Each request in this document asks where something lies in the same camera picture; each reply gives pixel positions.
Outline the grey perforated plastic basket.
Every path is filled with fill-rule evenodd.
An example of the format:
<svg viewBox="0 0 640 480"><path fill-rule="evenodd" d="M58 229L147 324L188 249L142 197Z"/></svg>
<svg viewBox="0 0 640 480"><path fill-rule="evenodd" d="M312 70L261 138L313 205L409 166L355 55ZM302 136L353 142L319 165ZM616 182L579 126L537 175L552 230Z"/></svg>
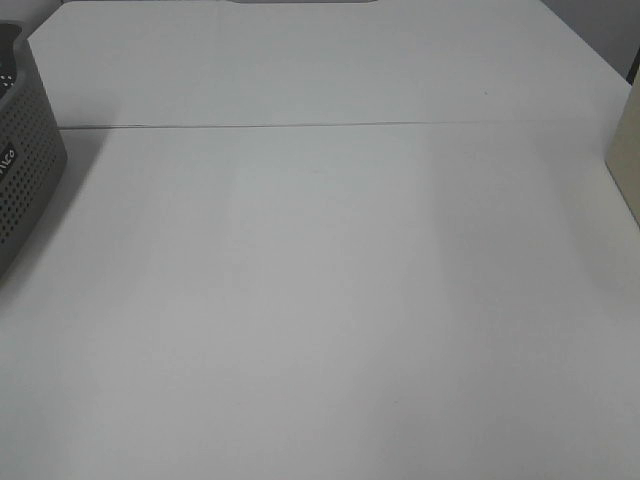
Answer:
<svg viewBox="0 0 640 480"><path fill-rule="evenodd" d="M67 163L23 25L1 23L1 272L26 243Z"/></svg>

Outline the beige box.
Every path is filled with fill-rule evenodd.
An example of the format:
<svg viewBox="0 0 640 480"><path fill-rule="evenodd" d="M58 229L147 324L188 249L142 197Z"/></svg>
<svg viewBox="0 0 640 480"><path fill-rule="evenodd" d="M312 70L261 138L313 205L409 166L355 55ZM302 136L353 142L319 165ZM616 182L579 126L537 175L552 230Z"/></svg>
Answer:
<svg viewBox="0 0 640 480"><path fill-rule="evenodd" d="M636 77L605 161L607 169L636 224L639 224L640 212L639 143L639 77Z"/></svg>

